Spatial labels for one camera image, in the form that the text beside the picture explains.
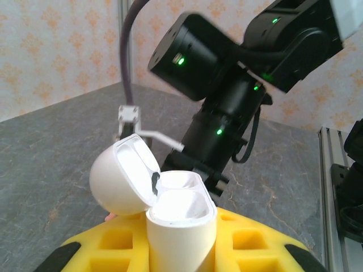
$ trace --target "patterned wallpaper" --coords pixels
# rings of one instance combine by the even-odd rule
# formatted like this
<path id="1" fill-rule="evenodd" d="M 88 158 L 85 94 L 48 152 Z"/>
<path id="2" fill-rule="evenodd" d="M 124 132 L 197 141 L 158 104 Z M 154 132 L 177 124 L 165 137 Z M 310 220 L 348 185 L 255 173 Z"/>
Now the patterned wallpaper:
<path id="1" fill-rule="evenodd" d="M 0 0 L 0 121 L 120 81 L 117 0 Z"/>
<path id="2" fill-rule="evenodd" d="M 196 10 L 242 41 L 248 23 L 273 0 L 152 0 L 141 11 L 133 31 L 133 79 L 143 86 L 176 93 L 147 70 L 160 39 L 186 10 Z M 298 83 L 287 95 L 268 86 L 274 105 L 263 118 L 307 130 L 321 126 L 350 131 L 363 117 L 363 29 L 345 42 L 345 49 Z"/>

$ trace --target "white bracket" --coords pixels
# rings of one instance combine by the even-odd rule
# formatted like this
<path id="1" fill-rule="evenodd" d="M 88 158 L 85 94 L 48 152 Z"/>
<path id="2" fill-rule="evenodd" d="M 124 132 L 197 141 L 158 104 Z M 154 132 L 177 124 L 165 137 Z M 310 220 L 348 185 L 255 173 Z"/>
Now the white bracket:
<path id="1" fill-rule="evenodd" d="M 173 149 L 182 152 L 184 145 L 158 131 L 141 130 L 141 110 L 139 106 L 122 105 L 119 107 L 119 136 L 122 134 L 125 124 L 134 125 L 134 133 L 150 143 L 151 139 L 156 139 Z"/>

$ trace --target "gray table surface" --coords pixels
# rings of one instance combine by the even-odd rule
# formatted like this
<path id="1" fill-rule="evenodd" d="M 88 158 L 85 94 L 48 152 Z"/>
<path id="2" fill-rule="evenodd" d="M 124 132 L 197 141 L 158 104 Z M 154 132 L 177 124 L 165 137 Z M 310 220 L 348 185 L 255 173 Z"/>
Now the gray table surface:
<path id="1" fill-rule="evenodd" d="M 116 84 L 0 123 L 0 271 L 32 271 L 66 239 L 103 221 L 88 175 L 117 133 L 121 90 Z M 177 140 L 200 107 L 137 86 L 134 95 L 143 128 Z M 160 164 L 169 151 L 154 142 Z M 315 133 L 261 120 L 249 161 L 230 162 L 225 175 L 231 181 L 221 207 L 300 240 L 321 260 Z"/>

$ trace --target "open lid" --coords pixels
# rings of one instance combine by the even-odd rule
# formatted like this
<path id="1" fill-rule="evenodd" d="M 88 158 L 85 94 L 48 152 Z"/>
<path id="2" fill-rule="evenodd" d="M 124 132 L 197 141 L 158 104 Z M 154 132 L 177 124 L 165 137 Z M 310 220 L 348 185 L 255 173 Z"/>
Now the open lid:
<path id="1" fill-rule="evenodd" d="M 137 134 L 102 152 L 90 172 L 90 187 L 99 204 L 114 214 L 141 213 L 157 201 L 160 167 Z"/>

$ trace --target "yellow foam tray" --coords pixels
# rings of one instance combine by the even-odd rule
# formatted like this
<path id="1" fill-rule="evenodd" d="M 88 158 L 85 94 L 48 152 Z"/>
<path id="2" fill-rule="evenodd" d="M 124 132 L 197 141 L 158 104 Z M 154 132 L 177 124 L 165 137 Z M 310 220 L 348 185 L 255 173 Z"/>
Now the yellow foam tray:
<path id="1" fill-rule="evenodd" d="M 82 246 L 63 272 L 149 272 L 146 217 L 117 217 L 82 232 L 63 245 Z M 266 225 L 218 208 L 214 271 L 203 272 L 303 272 L 285 249 L 299 241 Z"/>

